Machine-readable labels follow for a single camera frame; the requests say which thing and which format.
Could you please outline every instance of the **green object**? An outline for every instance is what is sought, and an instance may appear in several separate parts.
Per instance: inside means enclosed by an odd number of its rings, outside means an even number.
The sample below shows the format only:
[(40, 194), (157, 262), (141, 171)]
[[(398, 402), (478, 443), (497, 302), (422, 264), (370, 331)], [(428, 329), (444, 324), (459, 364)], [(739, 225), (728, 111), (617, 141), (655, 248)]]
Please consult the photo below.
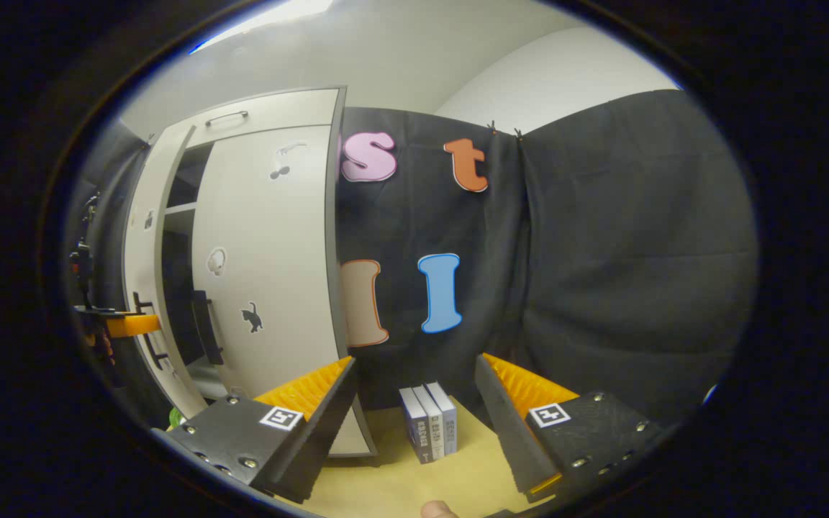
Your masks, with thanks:
[(172, 429), (178, 427), (182, 422), (184, 422), (184, 416), (181, 415), (178, 409), (175, 409), (174, 406), (171, 407), (171, 412), (168, 413), (168, 423), (171, 424)]

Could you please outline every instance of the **white cabinet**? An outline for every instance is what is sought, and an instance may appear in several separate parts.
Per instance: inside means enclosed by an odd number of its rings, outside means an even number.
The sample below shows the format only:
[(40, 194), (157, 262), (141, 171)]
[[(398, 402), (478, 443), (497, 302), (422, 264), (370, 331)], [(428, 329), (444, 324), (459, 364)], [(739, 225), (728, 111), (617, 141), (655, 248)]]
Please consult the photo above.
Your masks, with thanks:
[[(153, 335), (172, 368), (153, 365), (153, 373), (185, 417), (205, 407), (207, 390), (191, 380), (167, 315), (163, 320), (164, 225), (190, 230), (194, 289), (210, 300), (212, 334), (222, 348), (215, 367), (226, 389), (257, 396), (348, 354), (333, 214), (342, 110), (342, 88), (243, 99), (172, 125), (155, 144), (127, 229), (126, 291), (131, 308), (136, 289), (155, 302), (163, 329)], [(196, 203), (171, 207), (166, 219), (181, 154), (207, 144)], [(141, 227), (148, 211), (151, 230)], [(374, 453), (358, 402), (331, 453)]]

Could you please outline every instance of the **blue letter i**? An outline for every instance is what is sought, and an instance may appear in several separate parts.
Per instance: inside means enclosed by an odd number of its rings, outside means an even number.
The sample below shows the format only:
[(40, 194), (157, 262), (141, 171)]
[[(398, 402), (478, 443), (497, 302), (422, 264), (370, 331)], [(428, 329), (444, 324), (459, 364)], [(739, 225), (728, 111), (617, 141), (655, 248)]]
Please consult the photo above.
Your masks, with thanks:
[(453, 274), (460, 265), (455, 253), (425, 255), (417, 262), (417, 269), (427, 276), (427, 320), (421, 324), (424, 332), (441, 332), (457, 327), (463, 315), (456, 312), (456, 291)]

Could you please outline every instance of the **stack of books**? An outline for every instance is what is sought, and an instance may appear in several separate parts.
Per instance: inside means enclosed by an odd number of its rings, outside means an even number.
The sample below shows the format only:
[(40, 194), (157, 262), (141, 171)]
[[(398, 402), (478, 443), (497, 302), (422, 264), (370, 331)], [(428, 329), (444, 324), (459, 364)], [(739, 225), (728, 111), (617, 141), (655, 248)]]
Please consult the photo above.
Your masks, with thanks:
[(456, 453), (456, 406), (439, 383), (399, 389), (408, 437), (421, 463)]

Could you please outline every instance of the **cabinet door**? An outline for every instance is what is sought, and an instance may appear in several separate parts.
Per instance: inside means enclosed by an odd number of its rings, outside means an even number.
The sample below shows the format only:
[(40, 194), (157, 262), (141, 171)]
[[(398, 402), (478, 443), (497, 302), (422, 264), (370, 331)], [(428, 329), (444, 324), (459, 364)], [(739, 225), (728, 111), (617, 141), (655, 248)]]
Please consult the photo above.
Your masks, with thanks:
[(161, 325), (157, 332), (136, 337), (136, 342), (158, 385), (187, 419), (207, 403), (191, 380), (171, 334), (162, 288), (161, 236), (168, 190), (193, 133), (194, 127), (171, 127), (155, 142), (136, 183), (124, 233), (127, 307), (135, 311), (136, 301), (147, 304), (142, 311), (157, 314)]
[[(211, 301), (228, 388), (257, 396), (346, 355), (329, 285), (337, 258), (326, 246), (331, 138), (331, 125), (285, 128), (216, 141), (210, 152), (191, 264), (194, 288)], [(367, 455), (369, 443), (356, 404), (331, 453)]]

